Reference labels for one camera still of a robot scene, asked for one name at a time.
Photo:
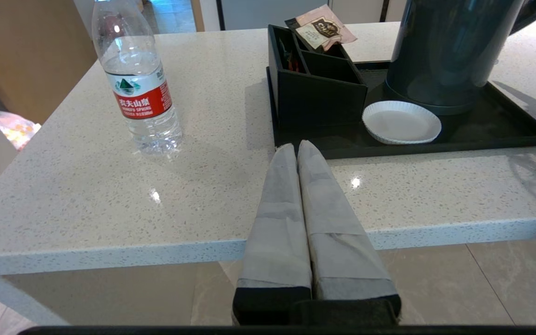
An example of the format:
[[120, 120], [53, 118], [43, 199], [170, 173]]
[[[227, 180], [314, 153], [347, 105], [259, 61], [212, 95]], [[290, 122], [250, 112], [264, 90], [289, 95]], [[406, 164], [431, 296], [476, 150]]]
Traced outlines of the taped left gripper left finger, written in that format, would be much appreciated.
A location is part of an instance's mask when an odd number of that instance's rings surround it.
[[279, 147], [268, 167], [245, 243], [232, 302], [238, 326], [287, 325], [312, 297], [312, 272], [294, 146]]

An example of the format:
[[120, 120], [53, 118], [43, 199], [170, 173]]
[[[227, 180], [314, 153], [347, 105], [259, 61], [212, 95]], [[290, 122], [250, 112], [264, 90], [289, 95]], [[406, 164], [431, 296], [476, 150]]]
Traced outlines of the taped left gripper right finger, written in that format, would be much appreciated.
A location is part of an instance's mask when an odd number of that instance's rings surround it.
[[375, 307], [397, 323], [401, 297], [325, 158], [303, 140], [297, 162], [314, 297], [353, 316]]

